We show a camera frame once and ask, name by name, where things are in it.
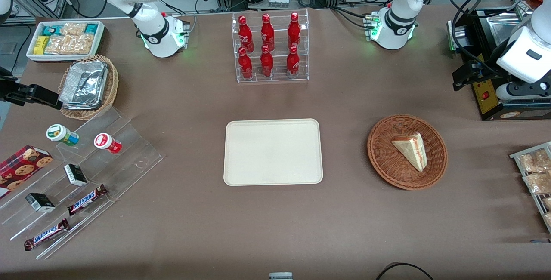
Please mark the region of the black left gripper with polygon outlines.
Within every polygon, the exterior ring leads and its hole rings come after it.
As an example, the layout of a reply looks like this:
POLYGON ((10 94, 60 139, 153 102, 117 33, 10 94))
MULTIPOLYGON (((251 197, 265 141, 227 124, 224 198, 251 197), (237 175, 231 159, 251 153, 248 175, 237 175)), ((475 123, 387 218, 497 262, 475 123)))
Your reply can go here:
POLYGON ((501 72, 494 70, 484 62, 464 63, 453 72, 453 90, 459 91, 474 83, 501 78, 501 72))

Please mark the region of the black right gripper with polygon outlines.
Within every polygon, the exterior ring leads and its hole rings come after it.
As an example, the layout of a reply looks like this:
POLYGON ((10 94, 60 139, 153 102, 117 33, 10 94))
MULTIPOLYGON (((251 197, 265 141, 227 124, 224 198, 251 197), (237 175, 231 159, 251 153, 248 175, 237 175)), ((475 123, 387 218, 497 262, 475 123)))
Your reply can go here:
POLYGON ((18 91, 24 96, 19 99, 21 105, 26 103, 36 103, 49 106, 53 109, 61 109, 62 101, 59 100, 59 95, 47 88, 39 85, 18 86, 17 78, 12 75, 9 70, 0 67, 0 101, 5 102, 5 97, 10 92, 18 91))

